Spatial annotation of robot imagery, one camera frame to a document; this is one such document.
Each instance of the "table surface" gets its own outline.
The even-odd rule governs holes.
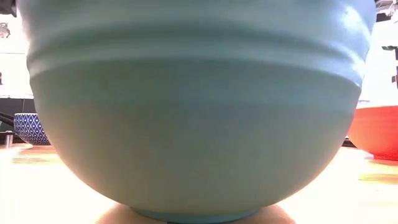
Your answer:
[[[15,144],[0,147],[0,152],[1,171],[6,171],[0,176],[0,223],[165,224],[90,189],[51,147]],[[398,223],[398,162],[374,160],[362,150],[342,147],[310,185],[234,223]]]

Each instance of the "wooden table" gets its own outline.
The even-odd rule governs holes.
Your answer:
[[[29,147],[0,149],[10,152],[0,154],[1,171],[6,171],[0,176],[0,223],[163,223],[91,190],[52,148]],[[310,185],[236,223],[398,223],[398,162],[373,160],[361,150],[342,147]]]

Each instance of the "red bowl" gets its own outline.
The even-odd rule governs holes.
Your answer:
[[[348,137],[376,159],[398,161],[398,106],[357,109]]]

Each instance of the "ceramic bowl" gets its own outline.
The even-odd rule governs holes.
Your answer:
[[[17,113],[14,116],[15,133],[26,143],[35,146],[50,145],[36,113]]]
[[[398,161],[398,106],[357,109],[349,139],[376,159]]]
[[[328,165],[376,20],[373,0],[17,3],[60,158],[103,195],[176,223],[250,215]]]

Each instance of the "blue and white bowl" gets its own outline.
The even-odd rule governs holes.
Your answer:
[[[49,139],[44,133],[36,113],[17,113],[14,116],[15,133],[26,143],[34,146],[48,146]]]

